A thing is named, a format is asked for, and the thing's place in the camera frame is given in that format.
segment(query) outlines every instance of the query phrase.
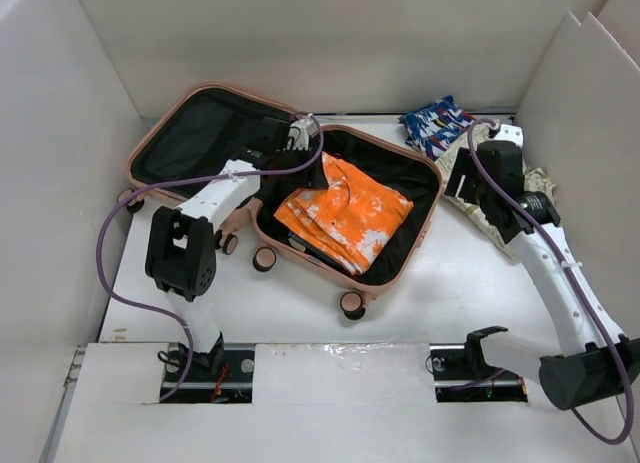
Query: white panel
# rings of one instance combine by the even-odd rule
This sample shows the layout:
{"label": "white panel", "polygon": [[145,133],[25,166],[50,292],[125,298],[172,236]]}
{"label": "white panel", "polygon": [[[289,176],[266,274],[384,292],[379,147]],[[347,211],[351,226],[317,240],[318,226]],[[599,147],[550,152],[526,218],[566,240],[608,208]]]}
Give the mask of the white panel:
{"label": "white panel", "polygon": [[75,346],[100,323],[93,245],[142,128],[78,0],[0,0],[0,48],[0,460],[22,463],[40,457]]}
{"label": "white panel", "polygon": [[[537,385],[529,404],[435,403],[421,344],[263,346],[253,404],[135,404],[129,386],[148,388],[140,402],[157,397],[158,349],[90,348],[56,463],[637,461],[631,442],[599,442]],[[620,429],[615,400],[583,413]]]}
{"label": "white panel", "polygon": [[142,115],[219,79],[315,112],[516,107],[567,10],[605,0],[81,0]]}
{"label": "white panel", "polygon": [[640,336],[639,101],[636,64],[592,15],[582,26],[568,17],[517,115],[528,161],[558,183],[576,258],[631,337]]}
{"label": "white panel", "polygon": [[640,0],[609,0],[598,20],[629,56],[640,63]]}

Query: suitcase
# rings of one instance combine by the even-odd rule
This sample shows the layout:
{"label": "suitcase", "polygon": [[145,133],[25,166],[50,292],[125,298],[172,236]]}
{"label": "suitcase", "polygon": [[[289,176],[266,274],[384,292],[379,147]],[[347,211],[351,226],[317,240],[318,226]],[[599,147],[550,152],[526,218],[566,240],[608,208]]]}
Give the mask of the suitcase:
{"label": "suitcase", "polygon": [[[176,103],[133,150],[127,161],[129,180],[137,187],[144,187],[160,181],[216,174],[237,141],[261,148],[265,142],[282,138],[283,134],[286,138],[295,113],[297,110],[290,106],[223,83],[198,86]],[[442,179],[433,162],[413,150],[343,125],[327,125],[322,130],[325,152],[355,165],[414,203],[404,223],[371,267],[363,274],[352,276],[329,258],[323,258],[292,238],[288,229],[274,217],[290,193],[292,182],[284,180],[289,176],[264,179],[258,193],[243,202],[216,229],[219,246],[230,254],[235,248],[233,233],[253,223],[262,240],[253,258],[257,271],[271,269],[276,263],[276,254],[280,254],[348,290],[340,299],[340,308],[347,318],[358,320],[372,300],[394,285],[413,252],[422,244],[442,191]],[[317,144],[317,140],[316,133],[311,145]],[[149,194],[168,205],[176,205],[203,186],[153,190]],[[135,211],[142,204],[142,201],[132,202],[130,209]]]}

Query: white wall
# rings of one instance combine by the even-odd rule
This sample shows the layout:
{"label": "white wall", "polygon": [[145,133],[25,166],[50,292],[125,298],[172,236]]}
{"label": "white wall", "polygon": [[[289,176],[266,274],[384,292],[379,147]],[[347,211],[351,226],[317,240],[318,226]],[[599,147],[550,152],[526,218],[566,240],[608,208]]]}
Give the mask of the white wall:
{"label": "white wall", "polygon": [[520,103],[567,10],[606,0],[80,0],[140,114],[202,80],[301,110]]}
{"label": "white wall", "polygon": [[609,0],[598,15],[611,35],[637,63],[640,62],[640,0]]}
{"label": "white wall", "polygon": [[99,325],[95,237],[143,129],[78,0],[0,0],[0,48],[0,461],[22,463]]}
{"label": "white wall", "polygon": [[595,293],[631,338],[640,336],[640,68],[607,29],[571,15],[518,111],[525,156],[558,183],[558,209]]}

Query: suitcase lid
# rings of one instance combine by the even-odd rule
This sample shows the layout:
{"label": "suitcase lid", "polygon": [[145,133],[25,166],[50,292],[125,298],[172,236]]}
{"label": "suitcase lid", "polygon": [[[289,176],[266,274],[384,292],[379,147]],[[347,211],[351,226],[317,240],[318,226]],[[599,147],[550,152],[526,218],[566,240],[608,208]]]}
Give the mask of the suitcase lid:
{"label": "suitcase lid", "polygon": [[[191,90],[151,129],[129,156],[129,180],[138,187],[219,173],[244,148],[267,154],[286,144],[296,110],[230,85]],[[173,189],[184,199],[205,185]]]}

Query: suitcase wheel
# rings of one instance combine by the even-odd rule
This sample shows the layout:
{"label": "suitcase wheel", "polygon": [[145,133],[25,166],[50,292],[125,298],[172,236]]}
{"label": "suitcase wheel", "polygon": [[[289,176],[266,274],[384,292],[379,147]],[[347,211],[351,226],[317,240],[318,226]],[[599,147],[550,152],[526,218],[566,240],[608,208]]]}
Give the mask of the suitcase wheel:
{"label": "suitcase wheel", "polygon": [[218,230],[213,234],[213,244],[216,250],[222,248],[220,240],[222,240],[222,230]]}
{"label": "suitcase wheel", "polygon": [[[118,195],[118,203],[120,203],[122,200],[124,200],[127,196],[129,196],[131,193],[133,193],[133,188],[127,188],[126,190],[123,190],[122,193],[120,193]],[[144,199],[135,199],[133,201],[130,201],[129,203],[127,203],[127,211],[129,213],[131,213],[132,215],[139,212],[142,207],[144,206]]]}
{"label": "suitcase wheel", "polygon": [[276,264],[276,252],[272,248],[263,246],[258,248],[256,254],[253,255],[253,267],[261,273],[265,273],[273,268]]}
{"label": "suitcase wheel", "polygon": [[225,255],[230,255],[236,250],[238,246],[238,237],[236,235],[229,235],[227,239],[224,240],[224,244],[222,245],[222,252]]}
{"label": "suitcase wheel", "polygon": [[367,309],[364,307],[364,298],[360,293],[350,291],[340,298],[340,308],[344,316],[356,321],[364,316]]}

